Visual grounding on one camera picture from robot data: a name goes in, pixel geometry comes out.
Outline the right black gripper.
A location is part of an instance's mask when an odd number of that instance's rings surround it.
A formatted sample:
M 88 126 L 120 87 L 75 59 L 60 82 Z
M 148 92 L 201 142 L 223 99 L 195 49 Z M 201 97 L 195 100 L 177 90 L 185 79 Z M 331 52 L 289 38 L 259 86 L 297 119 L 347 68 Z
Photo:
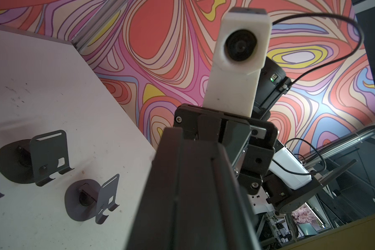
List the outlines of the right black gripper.
M 183 129 L 185 139 L 223 145 L 239 184 L 249 195 L 260 191 L 275 154 L 278 129 L 272 123 L 182 104 L 175 111 L 174 127 Z

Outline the black rectangular phone holder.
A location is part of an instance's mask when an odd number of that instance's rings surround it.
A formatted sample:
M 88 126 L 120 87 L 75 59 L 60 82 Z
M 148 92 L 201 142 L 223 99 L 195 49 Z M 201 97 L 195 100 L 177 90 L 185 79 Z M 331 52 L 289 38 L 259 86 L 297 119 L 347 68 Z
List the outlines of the black rectangular phone holder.
M 259 250 L 255 216 L 225 148 L 166 128 L 128 250 Z

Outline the dark grey phone stand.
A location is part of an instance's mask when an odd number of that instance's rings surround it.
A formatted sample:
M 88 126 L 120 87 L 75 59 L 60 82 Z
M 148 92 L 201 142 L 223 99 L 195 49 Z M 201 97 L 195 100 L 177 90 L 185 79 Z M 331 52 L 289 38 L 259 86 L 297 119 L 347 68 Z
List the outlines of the dark grey phone stand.
M 0 173 L 14 183 L 44 186 L 54 180 L 51 175 L 70 171 L 64 130 L 36 135 L 0 148 Z

